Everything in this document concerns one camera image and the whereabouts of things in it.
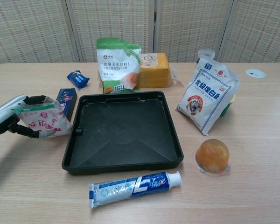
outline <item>plastic bag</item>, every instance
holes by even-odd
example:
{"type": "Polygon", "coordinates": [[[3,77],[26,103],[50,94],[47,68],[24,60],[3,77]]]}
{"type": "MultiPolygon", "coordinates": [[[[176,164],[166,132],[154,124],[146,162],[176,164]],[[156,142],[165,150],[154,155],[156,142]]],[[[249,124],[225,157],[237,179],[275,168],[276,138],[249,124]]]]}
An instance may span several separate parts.
{"type": "Polygon", "coordinates": [[[62,112],[60,103],[55,100],[50,103],[26,105],[12,109],[16,115],[33,131],[55,130],[56,137],[70,133],[71,124],[62,112]]]}
{"type": "Polygon", "coordinates": [[[104,93],[132,92],[140,71],[141,47],[118,38],[97,40],[98,70],[104,93]]]}
{"type": "Polygon", "coordinates": [[[189,116],[208,135],[238,87],[237,75],[224,64],[201,57],[176,110],[189,116]]]}

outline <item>wooden table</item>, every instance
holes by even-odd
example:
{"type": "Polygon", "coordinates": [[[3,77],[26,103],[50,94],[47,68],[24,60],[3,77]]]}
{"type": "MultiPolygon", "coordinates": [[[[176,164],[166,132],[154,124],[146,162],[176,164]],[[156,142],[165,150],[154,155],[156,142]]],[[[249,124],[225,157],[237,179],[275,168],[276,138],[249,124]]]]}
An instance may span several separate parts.
{"type": "MultiPolygon", "coordinates": [[[[186,86],[196,64],[172,65],[186,86]]],[[[0,223],[280,223],[280,63],[227,65],[239,74],[241,84],[234,104],[209,137],[174,111],[185,86],[161,89],[184,152],[179,167],[167,171],[180,171],[181,188],[90,210],[90,182],[151,171],[71,176],[61,168],[68,136],[36,140],[7,132],[0,135],[0,223]],[[267,76],[249,77],[248,68],[261,69],[267,76]],[[230,176],[209,177],[195,168],[192,156],[209,138],[229,147],[230,176]]],[[[78,96],[102,92],[96,63],[1,64],[0,105],[20,94],[55,98],[60,88],[73,87],[66,76],[76,69],[91,78],[78,96]]]]}

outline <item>blue snack bar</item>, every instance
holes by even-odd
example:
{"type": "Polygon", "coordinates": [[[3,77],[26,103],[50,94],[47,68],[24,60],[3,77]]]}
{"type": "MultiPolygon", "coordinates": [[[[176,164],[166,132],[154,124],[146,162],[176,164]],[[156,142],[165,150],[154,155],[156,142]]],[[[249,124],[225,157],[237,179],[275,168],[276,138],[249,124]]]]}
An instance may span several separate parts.
{"type": "Polygon", "coordinates": [[[88,77],[81,74],[80,70],[72,71],[67,78],[75,84],[78,88],[84,88],[89,81],[88,77]]]}
{"type": "Polygon", "coordinates": [[[77,100],[77,93],[75,88],[60,89],[56,100],[58,100],[58,102],[60,103],[62,111],[67,120],[70,121],[77,100]]]}

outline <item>black plastic tray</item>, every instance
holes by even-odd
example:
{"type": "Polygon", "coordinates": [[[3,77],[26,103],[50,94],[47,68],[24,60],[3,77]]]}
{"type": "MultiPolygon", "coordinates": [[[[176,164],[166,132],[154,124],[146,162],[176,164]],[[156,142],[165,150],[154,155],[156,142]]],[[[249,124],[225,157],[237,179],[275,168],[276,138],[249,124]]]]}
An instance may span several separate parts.
{"type": "Polygon", "coordinates": [[[62,168],[84,175],[174,168],[182,160],[163,92],[85,95],[77,106],[62,168]]]}

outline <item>woven screen panel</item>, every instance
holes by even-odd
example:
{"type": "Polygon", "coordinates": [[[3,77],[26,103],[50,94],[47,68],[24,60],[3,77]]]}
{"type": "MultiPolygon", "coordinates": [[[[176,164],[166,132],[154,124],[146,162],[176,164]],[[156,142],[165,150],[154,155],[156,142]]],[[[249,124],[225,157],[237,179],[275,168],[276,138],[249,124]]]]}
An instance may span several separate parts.
{"type": "Polygon", "coordinates": [[[0,0],[0,63],[74,62],[58,0],[0,0]]]}
{"type": "Polygon", "coordinates": [[[280,0],[240,0],[222,62],[280,62],[280,0]]]}
{"type": "Polygon", "coordinates": [[[215,50],[229,0],[162,0],[159,52],[170,62],[195,62],[199,49],[215,50]]]}
{"type": "Polygon", "coordinates": [[[85,62],[96,62],[96,40],[118,37],[152,52],[154,4],[150,0],[71,0],[85,62]]]}

